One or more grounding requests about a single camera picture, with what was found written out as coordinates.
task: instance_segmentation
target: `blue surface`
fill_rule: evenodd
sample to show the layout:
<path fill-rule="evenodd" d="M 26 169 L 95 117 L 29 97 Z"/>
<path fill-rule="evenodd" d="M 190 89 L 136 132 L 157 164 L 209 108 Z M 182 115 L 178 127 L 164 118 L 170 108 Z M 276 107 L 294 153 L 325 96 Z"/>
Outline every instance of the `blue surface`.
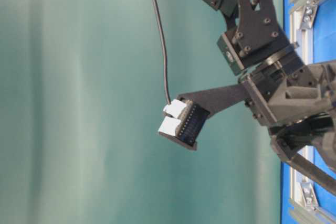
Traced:
<path fill-rule="evenodd" d="M 289 10 L 291 5 L 289 0 L 284 0 L 285 10 L 285 31 L 289 36 Z M 333 20 L 336 17 L 336 0 L 328 0 L 319 7 L 317 18 L 314 25 L 314 62 L 323 62 L 335 60 L 336 54 L 332 50 L 336 44 L 336 23 Z M 336 174 L 330 171 L 319 153 L 315 150 L 314 163 L 336 178 Z M 328 193 L 319 185 L 315 184 L 316 194 L 320 206 L 330 213 L 336 215 L 336 197 Z M 289 210 L 292 208 L 289 204 L 289 167 L 282 165 L 282 223 L 297 223 L 289 216 Z"/>
<path fill-rule="evenodd" d="M 292 5 L 289 4 L 289 0 L 284 1 L 284 24 L 285 31 L 287 36 L 289 36 L 289 11 Z M 289 203 L 289 166 L 286 164 L 282 164 L 282 213 L 281 219 L 282 223 L 290 224 L 297 223 L 290 215 L 289 210 L 292 209 L 292 206 Z"/>
<path fill-rule="evenodd" d="M 314 24 L 314 62 L 335 60 L 334 45 L 336 44 L 336 0 L 327 0 L 320 7 Z M 336 174 L 328 169 L 325 162 L 315 150 L 315 164 L 326 173 L 336 178 Z M 336 215 L 336 197 L 315 184 L 316 194 L 325 210 Z"/>

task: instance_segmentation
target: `black robotic arm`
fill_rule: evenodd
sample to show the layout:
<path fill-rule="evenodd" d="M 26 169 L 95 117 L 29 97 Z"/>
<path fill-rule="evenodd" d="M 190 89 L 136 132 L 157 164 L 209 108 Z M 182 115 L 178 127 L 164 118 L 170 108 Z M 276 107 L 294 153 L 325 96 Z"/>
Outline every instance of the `black robotic arm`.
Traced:
<path fill-rule="evenodd" d="M 298 154 L 313 145 L 336 172 L 336 61 L 306 66 L 298 44 L 279 26 L 272 0 L 203 1 L 224 16 L 228 30 L 217 44 L 238 84 L 179 95 L 164 108 L 159 133 L 196 150 L 205 121 L 245 101 L 268 127 L 279 158 L 336 195 L 336 180 Z"/>

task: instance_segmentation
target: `black connector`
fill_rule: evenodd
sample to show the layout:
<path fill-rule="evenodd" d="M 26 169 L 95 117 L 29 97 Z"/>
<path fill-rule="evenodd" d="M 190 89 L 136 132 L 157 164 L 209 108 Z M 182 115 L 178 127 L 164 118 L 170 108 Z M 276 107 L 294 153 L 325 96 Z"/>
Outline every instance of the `black connector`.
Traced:
<path fill-rule="evenodd" d="M 159 134 L 195 151 L 196 139 L 210 113 L 191 100 L 174 100 L 164 108 L 164 112 L 166 117 Z"/>

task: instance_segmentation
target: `green backdrop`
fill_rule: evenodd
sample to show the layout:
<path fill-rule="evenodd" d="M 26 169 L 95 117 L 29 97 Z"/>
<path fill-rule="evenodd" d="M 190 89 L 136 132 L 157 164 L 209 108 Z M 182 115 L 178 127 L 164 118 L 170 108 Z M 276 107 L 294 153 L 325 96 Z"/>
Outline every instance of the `green backdrop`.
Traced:
<path fill-rule="evenodd" d="M 172 96 L 236 83 L 201 0 L 158 0 Z M 282 0 L 275 0 L 282 18 Z M 1 223 L 278 223 L 280 162 L 242 104 L 159 137 L 150 0 L 0 0 Z"/>

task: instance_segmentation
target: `metal bracket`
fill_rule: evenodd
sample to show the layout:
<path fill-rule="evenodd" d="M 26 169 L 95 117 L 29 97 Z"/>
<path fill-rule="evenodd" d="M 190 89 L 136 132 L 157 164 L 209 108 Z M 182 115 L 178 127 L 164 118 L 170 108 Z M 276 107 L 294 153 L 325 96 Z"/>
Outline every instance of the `metal bracket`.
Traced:
<path fill-rule="evenodd" d="M 315 1 L 307 1 L 307 4 L 302 8 L 301 30 L 312 29 L 318 10 L 318 5 Z"/>
<path fill-rule="evenodd" d="M 301 183 L 301 190 L 306 208 L 314 210 L 316 207 L 319 207 L 312 183 Z"/>

